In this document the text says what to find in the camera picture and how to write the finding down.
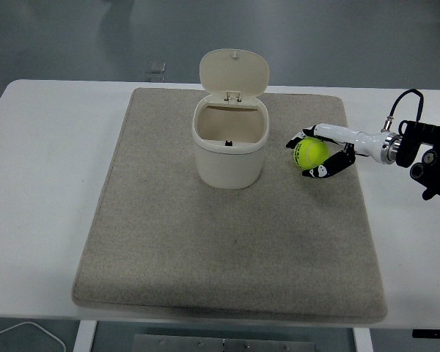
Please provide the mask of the white and black hand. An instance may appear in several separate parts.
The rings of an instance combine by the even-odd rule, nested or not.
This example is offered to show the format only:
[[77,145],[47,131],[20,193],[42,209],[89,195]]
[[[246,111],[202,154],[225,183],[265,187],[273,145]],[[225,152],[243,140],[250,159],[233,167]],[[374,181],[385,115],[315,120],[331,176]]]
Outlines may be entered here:
[[304,170],[302,175],[305,177],[329,178],[334,176],[353,165],[357,155],[371,157],[380,164],[393,163],[389,157],[393,134],[388,131],[370,135],[338,125],[321,123],[298,132],[286,144],[286,148],[293,150],[306,138],[316,138],[319,142],[331,142],[342,146],[343,149],[329,156],[316,167]]

